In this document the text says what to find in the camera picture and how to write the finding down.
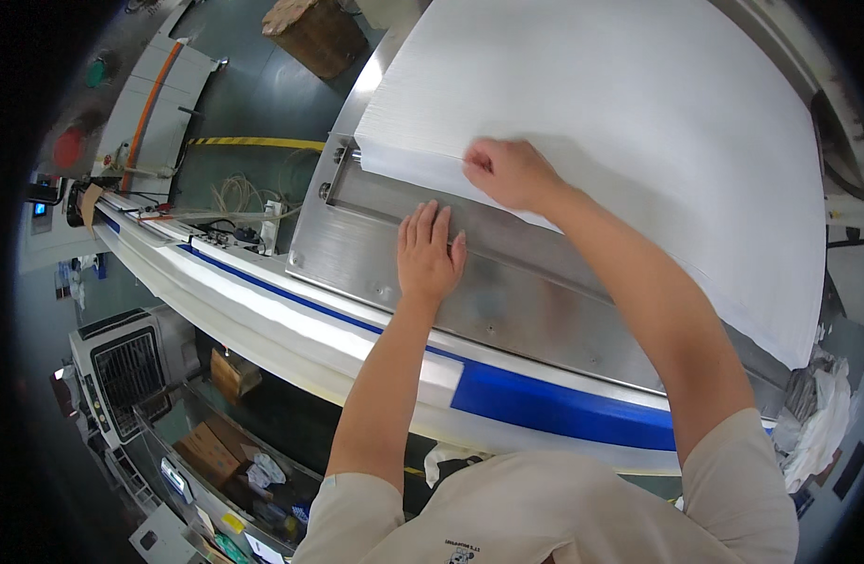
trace printed graphic on shirt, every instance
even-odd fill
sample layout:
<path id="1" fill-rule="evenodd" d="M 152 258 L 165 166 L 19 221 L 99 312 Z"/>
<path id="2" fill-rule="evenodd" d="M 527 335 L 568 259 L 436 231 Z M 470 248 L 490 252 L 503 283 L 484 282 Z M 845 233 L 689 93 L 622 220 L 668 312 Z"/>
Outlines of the printed graphic on shirt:
<path id="1" fill-rule="evenodd" d="M 476 557 L 476 552 L 482 552 L 479 547 L 465 542 L 445 539 L 444 544 L 457 547 L 457 550 L 453 552 L 444 564 L 469 564 L 470 560 Z"/>
<path id="2" fill-rule="evenodd" d="M 445 564 L 469 564 L 470 560 L 476 555 L 472 550 L 466 548 L 458 548 L 453 552 Z"/>

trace left arm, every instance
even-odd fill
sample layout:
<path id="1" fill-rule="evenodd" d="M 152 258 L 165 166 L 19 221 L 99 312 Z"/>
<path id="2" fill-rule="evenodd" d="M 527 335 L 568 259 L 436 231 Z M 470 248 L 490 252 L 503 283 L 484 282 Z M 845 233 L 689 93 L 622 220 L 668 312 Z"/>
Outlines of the left arm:
<path id="1" fill-rule="evenodd" d="M 448 254 L 450 208 L 420 204 L 397 232 L 402 297 L 391 322 L 359 370 L 344 403 L 325 476 L 356 472 L 404 492 L 404 451 L 413 419 L 419 370 L 429 331 L 444 297 L 460 280 L 466 236 Z"/>

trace beige t-shirt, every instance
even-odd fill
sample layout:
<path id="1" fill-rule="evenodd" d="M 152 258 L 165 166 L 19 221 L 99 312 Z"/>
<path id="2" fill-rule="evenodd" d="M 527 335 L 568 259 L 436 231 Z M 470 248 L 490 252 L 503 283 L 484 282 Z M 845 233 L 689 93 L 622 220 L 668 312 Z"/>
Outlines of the beige t-shirt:
<path id="1" fill-rule="evenodd" d="M 685 510 L 591 457 L 523 452 L 444 480 L 404 524 L 381 478 L 326 478 L 295 564 L 792 562 L 798 522 L 757 411 L 731 415 L 683 467 Z"/>

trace orange stripe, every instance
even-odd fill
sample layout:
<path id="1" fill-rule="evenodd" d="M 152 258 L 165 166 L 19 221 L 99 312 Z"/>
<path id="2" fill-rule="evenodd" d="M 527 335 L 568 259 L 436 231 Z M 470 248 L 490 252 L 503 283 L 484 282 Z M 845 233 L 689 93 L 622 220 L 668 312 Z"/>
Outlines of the orange stripe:
<path id="1" fill-rule="evenodd" d="M 147 96 L 147 104 L 144 105 L 144 111 L 140 114 L 140 120 L 138 121 L 138 129 L 134 132 L 134 139 L 132 141 L 132 149 L 128 152 L 129 157 L 134 156 L 133 161 L 129 161 L 127 166 L 134 167 L 137 163 L 137 150 L 138 145 L 140 144 L 140 138 L 142 137 L 142 133 L 144 131 L 144 127 L 147 125 L 147 116 L 149 115 L 150 108 L 153 107 L 153 103 L 156 102 L 156 95 L 159 93 L 159 90 L 162 89 L 162 83 L 166 79 L 166 75 L 168 74 L 168 70 L 172 67 L 172 62 L 178 57 L 178 51 L 181 51 L 182 48 L 181 43 L 176 43 L 172 47 L 172 51 L 169 51 L 168 58 L 166 62 L 163 63 L 162 69 L 159 71 L 159 74 L 156 76 L 156 82 L 153 83 L 153 89 L 150 91 L 150 95 Z M 120 188 L 121 192 L 128 191 L 128 180 L 130 176 L 127 172 L 122 175 L 122 187 Z"/>

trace right arm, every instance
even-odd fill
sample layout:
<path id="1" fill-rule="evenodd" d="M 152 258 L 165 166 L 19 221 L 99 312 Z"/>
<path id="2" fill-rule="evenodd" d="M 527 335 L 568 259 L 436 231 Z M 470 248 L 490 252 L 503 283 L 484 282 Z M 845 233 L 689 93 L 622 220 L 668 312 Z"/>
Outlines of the right arm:
<path id="1" fill-rule="evenodd" d="M 560 227 L 591 265 L 666 388 L 680 467 L 714 427 L 755 406 L 701 288 L 656 244 L 561 180 L 528 141 L 477 140 L 463 172 L 502 206 Z"/>

